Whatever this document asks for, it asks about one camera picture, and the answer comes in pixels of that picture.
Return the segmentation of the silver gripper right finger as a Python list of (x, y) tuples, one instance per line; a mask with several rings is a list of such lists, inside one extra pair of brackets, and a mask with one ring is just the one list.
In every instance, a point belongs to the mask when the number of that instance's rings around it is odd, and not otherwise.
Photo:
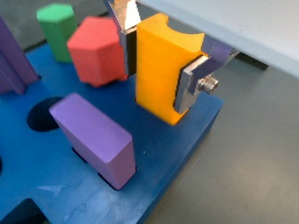
[(235, 57), (237, 50), (210, 36), (205, 36), (202, 54), (181, 69), (174, 109), (183, 114), (197, 102), (201, 92), (215, 92), (219, 81), (213, 73)]

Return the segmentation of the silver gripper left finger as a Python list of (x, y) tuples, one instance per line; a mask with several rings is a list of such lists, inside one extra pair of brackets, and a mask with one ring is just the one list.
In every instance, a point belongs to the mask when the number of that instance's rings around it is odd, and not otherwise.
[(126, 73), (137, 73), (137, 25), (142, 22), (137, 0), (105, 0), (125, 50)]

